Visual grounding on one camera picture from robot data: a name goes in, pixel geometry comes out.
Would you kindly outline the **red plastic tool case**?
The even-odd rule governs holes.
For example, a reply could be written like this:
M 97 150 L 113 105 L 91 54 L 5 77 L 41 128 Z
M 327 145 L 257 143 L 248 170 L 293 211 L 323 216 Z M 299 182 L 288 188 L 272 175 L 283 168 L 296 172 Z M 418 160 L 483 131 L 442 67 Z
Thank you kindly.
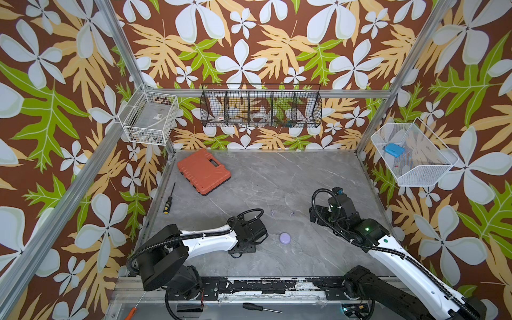
M 231 178 L 231 172 L 205 149 L 193 153 L 177 164 L 179 172 L 196 192 L 207 196 Z

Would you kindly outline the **black screwdriver front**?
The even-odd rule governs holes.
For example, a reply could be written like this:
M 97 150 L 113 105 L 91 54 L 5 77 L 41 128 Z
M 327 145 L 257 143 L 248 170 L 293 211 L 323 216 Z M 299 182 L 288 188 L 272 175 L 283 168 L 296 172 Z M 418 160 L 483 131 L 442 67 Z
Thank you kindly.
M 261 305 L 256 305 L 254 303 L 243 303 L 242 307 L 244 309 L 250 310 L 250 311 L 260 311 L 260 312 L 266 311 L 266 312 L 282 314 L 282 311 L 280 311 L 280 310 L 268 309 L 268 308 L 265 308 L 265 307 L 263 307 Z

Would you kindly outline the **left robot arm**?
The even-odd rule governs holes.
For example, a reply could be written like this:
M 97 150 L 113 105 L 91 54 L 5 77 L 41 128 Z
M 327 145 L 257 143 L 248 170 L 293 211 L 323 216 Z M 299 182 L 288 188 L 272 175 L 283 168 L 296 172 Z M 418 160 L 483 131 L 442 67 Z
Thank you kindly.
M 189 299 L 203 289 L 203 282 L 197 269 L 186 261 L 218 251 L 234 259 L 255 253 L 269 236 L 261 221 L 263 214 L 260 208 L 246 210 L 230 217 L 222 227 L 203 231 L 167 225 L 127 259 L 127 269 L 141 277 L 145 291 L 163 287 Z

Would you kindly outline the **black yellow screwdriver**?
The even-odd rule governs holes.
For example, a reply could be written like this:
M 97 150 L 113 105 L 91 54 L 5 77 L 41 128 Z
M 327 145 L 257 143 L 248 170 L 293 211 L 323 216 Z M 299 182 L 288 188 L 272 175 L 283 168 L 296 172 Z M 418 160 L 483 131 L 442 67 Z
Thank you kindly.
M 171 189 L 171 194 L 167 198 L 167 201 L 165 202 L 165 205 L 164 205 L 164 208 L 163 208 L 163 213 L 165 215 L 169 214 L 169 212 L 170 212 L 172 201 L 173 201 L 173 191 L 174 191 L 174 189 L 175 189 L 175 183 L 173 184 L 173 187 Z

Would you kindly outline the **blue object in basket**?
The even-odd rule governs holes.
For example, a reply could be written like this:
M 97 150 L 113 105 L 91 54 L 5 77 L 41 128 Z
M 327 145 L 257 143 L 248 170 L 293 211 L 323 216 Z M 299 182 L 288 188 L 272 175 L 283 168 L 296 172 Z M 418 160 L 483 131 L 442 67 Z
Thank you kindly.
M 399 158 L 405 153 L 405 149 L 400 145 L 395 143 L 389 143 L 384 147 L 385 153 L 393 156 L 394 158 Z

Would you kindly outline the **purple earbud charging case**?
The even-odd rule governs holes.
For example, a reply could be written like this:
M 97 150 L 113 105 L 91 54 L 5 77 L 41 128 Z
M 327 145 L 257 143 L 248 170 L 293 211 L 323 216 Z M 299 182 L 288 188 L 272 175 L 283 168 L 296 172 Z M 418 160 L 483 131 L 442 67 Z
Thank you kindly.
M 280 243 L 282 243 L 284 245 L 290 244 L 291 243 L 291 236 L 290 236 L 290 234 L 289 233 L 285 233 L 285 232 L 281 233 L 279 235 L 279 241 L 280 241 Z

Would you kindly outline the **white mesh basket right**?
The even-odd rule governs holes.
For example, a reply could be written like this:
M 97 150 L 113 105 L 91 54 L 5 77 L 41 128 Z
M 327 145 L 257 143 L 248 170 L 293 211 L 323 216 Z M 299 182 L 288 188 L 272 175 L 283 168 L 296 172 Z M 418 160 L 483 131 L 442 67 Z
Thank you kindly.
M 411 123 L 386 123 L 371 142 L 400 187 L 432 187 L 439 183 L 459 158 L 420 118 Z M 399 157 L 385 153 L 395 143 L 405 149 Z

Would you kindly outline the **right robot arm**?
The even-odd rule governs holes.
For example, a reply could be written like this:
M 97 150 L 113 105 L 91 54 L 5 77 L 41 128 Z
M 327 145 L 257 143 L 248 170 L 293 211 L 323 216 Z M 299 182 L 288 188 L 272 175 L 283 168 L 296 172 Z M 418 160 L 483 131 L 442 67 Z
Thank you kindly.
M 357 266 L 344 276 L 350 299 L 378 302 L 404 319 L 485 319 L 487 308 L 477 297 L 465 297 L 447 286 L 411 256 L 392 234 L 374 219 L 363 219 L 340 187 L 313 192 L 310 220 L 332 230 L 349 244 L 386 266 L 407 291 Z

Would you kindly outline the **orange handled tool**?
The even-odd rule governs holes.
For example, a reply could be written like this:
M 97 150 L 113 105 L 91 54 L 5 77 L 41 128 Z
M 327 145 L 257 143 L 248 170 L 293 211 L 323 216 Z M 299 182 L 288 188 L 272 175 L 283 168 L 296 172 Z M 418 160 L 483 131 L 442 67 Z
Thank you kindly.
M 136 314 L 136 312 L 138 310 L 139 304 L 142 302 L 142 299 L 145 297 L 145 295 L 146 295 L 146 293 L 144 293 L 141 296 L 141 298 L 139 299 L 139 301 L 135 304 L 135 306 L 131 308 L 128 315 L 125 317 L 125 320 L 132 320 L 133 316 Z

